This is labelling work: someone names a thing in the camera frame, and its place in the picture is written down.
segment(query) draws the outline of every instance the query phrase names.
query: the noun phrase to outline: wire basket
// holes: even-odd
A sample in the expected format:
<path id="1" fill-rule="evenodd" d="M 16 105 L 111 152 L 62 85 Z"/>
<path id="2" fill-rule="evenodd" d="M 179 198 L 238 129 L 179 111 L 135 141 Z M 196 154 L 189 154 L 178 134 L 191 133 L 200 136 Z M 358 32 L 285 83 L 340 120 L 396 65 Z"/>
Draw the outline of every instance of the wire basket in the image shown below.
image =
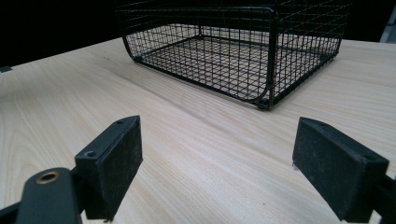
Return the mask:
<path id="1" fill-rule="evenodd" d="M 271 108 L 338 53 L 347 0 L 126 0 L 122 39 L 137 63 Z"/>

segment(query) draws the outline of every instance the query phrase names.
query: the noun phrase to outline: screw hole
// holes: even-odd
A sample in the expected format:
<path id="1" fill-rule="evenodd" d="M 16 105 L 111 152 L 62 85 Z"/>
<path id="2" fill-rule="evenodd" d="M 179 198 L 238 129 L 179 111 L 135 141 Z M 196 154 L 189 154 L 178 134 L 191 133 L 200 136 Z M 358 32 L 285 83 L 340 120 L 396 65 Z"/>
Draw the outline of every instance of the screw hole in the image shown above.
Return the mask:
<path id="1" fill-rule="evenodd" d="M 38 179 L 35 180 L 37 184 L 48 184 L 56 179 L 58 179 L 58 172 L 48 172 L 41 175 Z"/>
<path id="2" fill-rule="evenodd" d="M 89 152 L 86 152 L 84 155 L 87 157 L 94 157 L 94 156 L 96 156 L 96 153 L 94 151 L 89 151 Z"/>

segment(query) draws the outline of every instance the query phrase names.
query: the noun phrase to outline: black wire basket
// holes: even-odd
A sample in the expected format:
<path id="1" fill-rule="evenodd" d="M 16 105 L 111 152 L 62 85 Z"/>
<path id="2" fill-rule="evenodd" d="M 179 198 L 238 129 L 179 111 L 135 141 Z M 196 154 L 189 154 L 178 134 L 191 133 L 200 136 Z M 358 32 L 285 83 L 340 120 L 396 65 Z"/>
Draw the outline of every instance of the black wire basket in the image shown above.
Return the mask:
<path id="1" fill-rule="evenodd" d="M 116 14 L 135 62 L 268 109 L 337 55 L 349 6 L 125 0 Z"/>

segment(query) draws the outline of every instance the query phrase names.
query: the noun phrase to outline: wooden table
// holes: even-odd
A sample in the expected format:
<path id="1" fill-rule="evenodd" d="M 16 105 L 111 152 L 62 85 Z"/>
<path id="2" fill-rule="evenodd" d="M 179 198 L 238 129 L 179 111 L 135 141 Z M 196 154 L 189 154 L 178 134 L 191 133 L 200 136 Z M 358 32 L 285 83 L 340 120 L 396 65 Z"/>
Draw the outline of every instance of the wooden table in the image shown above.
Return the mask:
<path id="1" fill-rule="evenodd" d="M 31 175 L 74 167 L 93 138 L 132 115 L 144 161 L 114 223 L 339 223 L 291 166 L 298 119 L 348 134 L 389 159 L 394 177 L 396 45 L 344 41 L 272 111 L 135 64 L 120 39 L 15 66 L 0 74 L 0 206 L 19 201 Z"/>

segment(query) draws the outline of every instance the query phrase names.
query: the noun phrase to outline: black wall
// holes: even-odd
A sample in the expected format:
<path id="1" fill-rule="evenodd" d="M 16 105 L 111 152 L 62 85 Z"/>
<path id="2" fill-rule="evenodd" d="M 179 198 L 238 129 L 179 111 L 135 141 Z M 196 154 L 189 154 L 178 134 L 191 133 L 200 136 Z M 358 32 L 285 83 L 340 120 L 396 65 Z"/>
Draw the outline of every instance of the black wall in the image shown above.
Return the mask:
<path id="1" fill-rule="evenodd" d="M 379 41 L 395 0 L 355 0 L 344 38 Z M 113 0 L 0 3 L 0 67 L 28 63 L 120 36 Z"/>
<path id="2" fill-rule="evenodd" d="M 0 67 L 120 36 L 112 0 L 10 0 L 0 3 Z"/>

